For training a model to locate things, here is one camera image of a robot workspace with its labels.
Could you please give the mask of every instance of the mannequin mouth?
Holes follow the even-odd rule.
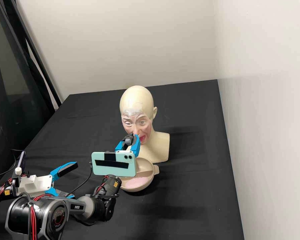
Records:
[[[139,137],[139,139],[140,139],[141,142],[143,142],[146,139],[146,136],[143,135],[143,136]]]

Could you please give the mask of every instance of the beige bowl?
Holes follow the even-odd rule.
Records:
[[[136,158],[137,173],[135,177],[120,177],[121,189],[127,192],[138,192],[150,185],[154,175],[159,173],[159,167],[145,158]]]

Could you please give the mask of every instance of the mint green phone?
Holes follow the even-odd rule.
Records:
[[[94,175],[136,176],[136,157],[132,151],[93,152],[91,159]]]

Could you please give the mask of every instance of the bald mannequin head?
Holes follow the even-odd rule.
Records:
[[[150,137],[152,121],[157,114],[157,107],[154,107],[149,90],[142,86],[128,88],[120,99],[120,112],[126,132],[139,135],[141,144],[145,144]]]

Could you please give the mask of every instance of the black tablecloth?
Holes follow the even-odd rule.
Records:
[[[143,191],[120,190],[110,221],[88,227],[70,219],[62,239],[243,239],[217,81],[148,89],[158,107],[154,129],[170,133],[169,160]],[[84,181],[91,153],[113,151],[126,135],[122,93],[70,95],[27,147],[26,169],[43,176],[77,161],[55,188],[70,191]],[[92,174],[75,195],[91,193],[101,179]],[[0,203],[0,239],[11,239],[4,229],[11,202]]]

